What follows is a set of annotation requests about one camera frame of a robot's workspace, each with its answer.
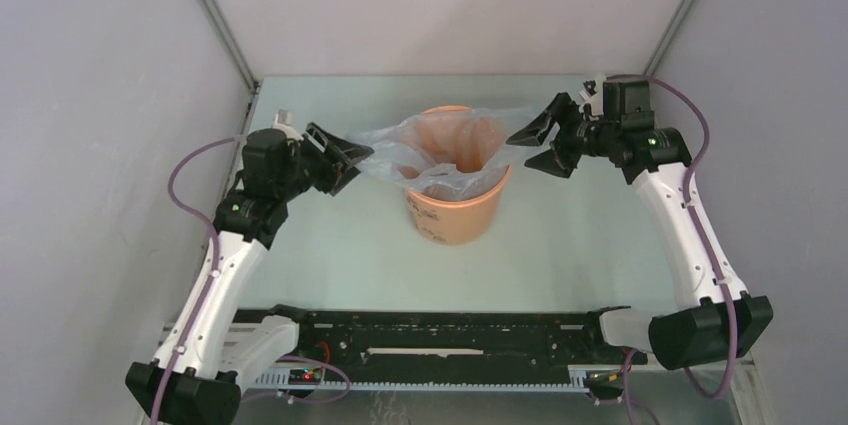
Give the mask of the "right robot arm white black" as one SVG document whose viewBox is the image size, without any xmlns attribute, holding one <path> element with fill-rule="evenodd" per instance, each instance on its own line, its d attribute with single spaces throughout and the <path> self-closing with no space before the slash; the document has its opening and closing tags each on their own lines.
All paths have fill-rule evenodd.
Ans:
<svg viewBox="0 0 848 425">
<path fill-rule="evenodd" d="M 750 293 L 719 244 L 696 187 L 700 157 L 678 130 L 657 126 L 653 82 L 638 75 L 586 81 L 579 101 L 557 94 L 506 142 L 542 147 L 525 167 L 560 178 L 583 157 L 608 159 L 661 235 L 676 311 L 603 310 L 581 337 L 585 356 L 606 363 L 627 347 L 653 354 L 667 370 L 689 369 L 747 354 L 774 310 L 767 297 Z"/>
</svg>

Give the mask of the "light blue plastic trash bag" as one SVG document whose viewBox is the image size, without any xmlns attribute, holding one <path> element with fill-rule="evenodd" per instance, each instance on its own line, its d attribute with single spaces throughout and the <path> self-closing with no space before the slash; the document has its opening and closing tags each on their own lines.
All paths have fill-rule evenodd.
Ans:
<svg viewBox="0 0 848 425">
<path fill-rule="evenodd" d="M 541 150 L 506 143 L 537 115 L 529 107 L 434 111 L 346 138 L 373 150 L 357 166 L 363 174 L 436 200 L 459 202 L 489 192 L 511 166 Z"/>
</svg>

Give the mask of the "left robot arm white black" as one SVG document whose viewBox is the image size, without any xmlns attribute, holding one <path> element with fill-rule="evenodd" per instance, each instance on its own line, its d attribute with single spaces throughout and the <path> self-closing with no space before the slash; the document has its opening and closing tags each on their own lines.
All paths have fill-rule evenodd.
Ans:
<svg viewBox="0 0 848 425">
<path fill-rule="evenodd" d="M 315 333 L 272 315 L 231 350 L 225 340 L 255 268 L 288 218 L 288 205 L 310 191 L 334 196 L 358 176 L 372 148 L 314 123 L 299 132 L 285 122 L 235 139 L 241 169 L 212 218 L 171 200 L 209 233 L 201 270 L 170 334 L 147 363 L 131 364 L 125 384 L 153 424 L 230 424 L 241 398 L 283 356 L 304 361 Z"/>
</svg>

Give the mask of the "orange plastic trash bin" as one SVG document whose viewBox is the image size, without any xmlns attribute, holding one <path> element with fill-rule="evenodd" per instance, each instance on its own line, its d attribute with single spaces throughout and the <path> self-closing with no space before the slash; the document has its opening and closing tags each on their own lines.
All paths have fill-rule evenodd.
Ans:
<svg viewBox="0 0 848 425">
<path fill-rule="evenodd" d="M 453 165 L 469 174 L 482 170 L 503 144 L 503 122 L 493 117 L 472 119 L 461 105 L 431 108 L 423 114 L 437 117 L 434 125 L 417 124 L 421 148 L 437 165 Z M 450 188 L 434 185 L 423 192 L 404 191 L 415 228 L 426 239 L 441 245 L 461 245 L 482 236 L 493 223 L 511 168 L 505 166 L 485 177 L 463 200 Z"/>
</svg>

